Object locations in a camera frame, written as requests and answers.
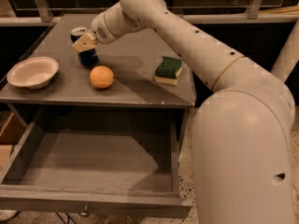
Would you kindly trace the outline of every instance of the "green scouring pad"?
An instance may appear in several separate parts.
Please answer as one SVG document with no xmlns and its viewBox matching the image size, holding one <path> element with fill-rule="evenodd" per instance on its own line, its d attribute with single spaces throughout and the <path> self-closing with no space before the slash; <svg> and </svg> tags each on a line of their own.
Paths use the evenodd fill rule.
<svg viewBox="0 0 299 224">
<path fill-rule="evenodd" d="M 180 59 L 163 56 L 163 61 L 157 67 L 153 80 L 158 83 L 176 86 L 181 70 L 182 62 Z"/>
</svg>

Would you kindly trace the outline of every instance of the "black wire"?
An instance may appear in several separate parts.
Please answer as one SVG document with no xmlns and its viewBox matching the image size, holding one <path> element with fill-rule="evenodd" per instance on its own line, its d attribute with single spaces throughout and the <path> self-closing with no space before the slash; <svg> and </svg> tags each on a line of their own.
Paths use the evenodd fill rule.
<svg viewBox="0 0 299 224">
<path fill-rule="evenodd" d="M 68 213 L 65 213 L 66 217 L 67 217 L 67 222 L 64 221 L 64 219 L 62 218 L 62 216 L 60 216 L 59 213 L 56 213 L 56 215 L 58 216 L 58 218 L 64 223 L 64 224 L 69 224 L 70 223 L 70 220 L 74 223 L 74 224 L 77 224 L 77 222 L 68 214 Z"/>
</svg>

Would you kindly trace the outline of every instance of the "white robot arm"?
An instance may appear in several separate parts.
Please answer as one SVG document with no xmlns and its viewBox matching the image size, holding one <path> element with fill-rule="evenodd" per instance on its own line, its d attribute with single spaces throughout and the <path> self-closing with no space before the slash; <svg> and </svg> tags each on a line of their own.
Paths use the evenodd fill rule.
<svg viewBox="0 0 299 224">
<path fill-rule="evenodd" d="M 192 126 L 200 223 L 295 224 L 289 89 L 240 52 L 171 13 L 164 0 L 120 0 L 93 21 L 74 48 L 107 44 L 145 27 L 214 91 Z"/>
</svg>

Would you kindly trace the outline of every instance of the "gray tabletop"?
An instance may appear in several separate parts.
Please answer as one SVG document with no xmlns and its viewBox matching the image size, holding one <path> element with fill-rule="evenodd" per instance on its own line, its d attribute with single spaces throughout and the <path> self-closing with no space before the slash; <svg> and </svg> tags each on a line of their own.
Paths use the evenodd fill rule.
<svg viewBox="0 0 299 224">
<path fill-rule="evenodd" d="M 192 73 L 185 63 L 177 86 L 152 80 L 163 56 L 178 56 L 150 29 L 125 35 L 109 45 L 97 45 L 99 64 L 110 67 L 115 79 L 109 89 L 94 88 L 89 79 L 91 68 L 81 65 L 72 48 L 70 30 L 77 26 L 89 28 L 95 16 L 65 14 L 31 55 L 56 60 L 59 74 L 39 90 L 6 84 L 0 91 L 0 101 L 44 105 L 193 106 Z"/>
</svg>

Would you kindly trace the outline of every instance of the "black can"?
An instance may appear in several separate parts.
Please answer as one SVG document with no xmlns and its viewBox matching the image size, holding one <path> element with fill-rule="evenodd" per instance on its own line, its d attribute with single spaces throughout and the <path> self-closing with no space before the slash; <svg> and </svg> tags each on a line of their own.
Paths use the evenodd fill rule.
<svg viewBox="0 0 299 224">
<path fill-rule="evenodd" d="M 79 38 L 81 38 L 81 36 L 84 35 L 86 32 L 87 28 L 84 26 L 75 27 L 71 31 L 71 40 L 73 41 L 73 43 L 75 43 Z M 95 49 L 89 49 L 78 53 L 78 58 L 80 59 L 81 64 L 84 66 L 92 66 L 98 63 L 99 61 Z"/>
</svg>

